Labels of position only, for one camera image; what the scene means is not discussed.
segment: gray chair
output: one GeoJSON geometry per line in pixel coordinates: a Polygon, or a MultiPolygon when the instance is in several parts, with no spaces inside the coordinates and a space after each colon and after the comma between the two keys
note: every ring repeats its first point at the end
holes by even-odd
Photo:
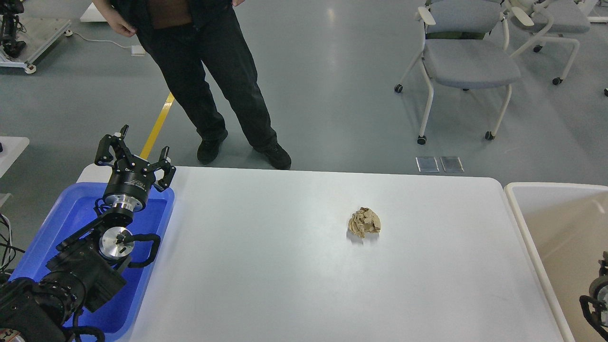
{"type": "Polygon", "coordinates": [[[409,71],[420,62],[429,96],[418,134],[419,144],[426,143],[424,131],[434,96],[431,80],[465,91],[506,86],[498,122],[485,134],[487,140],[496,136],[511,99],[511,84],[521,78],[519,68],[505,52],[509,45],[509,30],[500,3],[501,0],[432,0],[428,7],[418,8],[416,18],[422,25],[423,43],[394,90],[401,93],[409,71]],[[486,40],[427,39],[426,36],[436,32],[487,33],[499,21],[505,33],[502,47],[486,40]]]}
{"type": "Polygon", "coordinates": [[[591,24],[585,14],[572,0],[546,0],[542,3],[537,3],[536,0],[506,0],[506,6],[510,10],[514,7],[522,9],[525,14],[530,16],[533,23],[532,26],[524,26],[520,18],[510,14],[514,24],[531,35],[525,44],[511,54],[511,57],[518,56],[536,43],[538,44],[533,48],[534,52],[540,52],[547,42],[573,45],[570,58],[561,76],[553,79],[554,85],[562,83],[570,72],[570,67],[574,63],[580,46],[578,40],[565,38],[564,35],[589,31],[591,24]]]}

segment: person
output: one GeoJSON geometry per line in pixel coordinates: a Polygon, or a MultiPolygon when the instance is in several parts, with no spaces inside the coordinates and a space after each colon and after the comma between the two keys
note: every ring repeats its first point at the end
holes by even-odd
{"type": "Polygon", "coordinates": [[[277,142],[257,84],[257,70],[233,7],[244,0],[93,0],[112,29],[137,35],[202,138],[197,158],[209,164],[228,132],[203,64],[234,110],[247,141],[276,169],[291,167],[277,142]]]}

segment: white cart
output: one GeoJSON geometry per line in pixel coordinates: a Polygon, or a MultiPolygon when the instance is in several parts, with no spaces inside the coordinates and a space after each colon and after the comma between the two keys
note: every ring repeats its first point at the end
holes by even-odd
{"type": "Polygon", "coordinates": [[[17,58],[8,56],[0,48],[0,66],[23,68],[27,74],[36,72],[36,58],[51,46],[61,35],[69,37],[72,24],[68,19],[21,18],[26,32],[18,32],[17,40],[26,42],[26,47],[17,58]]]}

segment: chair caster wheel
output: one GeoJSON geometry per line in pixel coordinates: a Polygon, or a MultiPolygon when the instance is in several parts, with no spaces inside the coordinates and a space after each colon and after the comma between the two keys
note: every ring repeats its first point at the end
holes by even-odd
{"type": "Polygon", "coordinates": [[[29,64],[29,65],[26,66],[25,71],[26,71],[26,74],[31,75],[34,72],[36,72],[36,66],[32,65],[32,64],[29,64]]]}

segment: blue plastic tray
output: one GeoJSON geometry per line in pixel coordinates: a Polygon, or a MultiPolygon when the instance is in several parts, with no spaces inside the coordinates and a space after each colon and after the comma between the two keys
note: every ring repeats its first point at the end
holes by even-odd
{"type": "MultiPolygon", "coordinates": [[[[55,246],[97,217],[93,210],[94,203],[103,195],[106,186],[106,183],[77,183],[65,189],[44,220],[11,280],[29,277],[40,281],[49,272],[46,268],[47,261],[58,253],[55,246]]],[[[160,193],[152,190],[146,208],[134,214],[133,223],[127,229],[133,234],[153,232],[163,238],[173,210],[173,202],[174,193],[171,189],[160,193]]],[[[136,243],[131,253],[133,261],[145,260],[151,245],[136,243]]],[[[131,327],[137,316],[153,267],[154,263],[145,268],[127,268],[122,273],[127,283],[121,291],[96,312],[91,313],[85,309],[78,325],[100,328],[106,334],[107,342],[118,340],[131,327]]],[[[95,338],[85,335],[82,339],[95,341],[95,338]]]]}

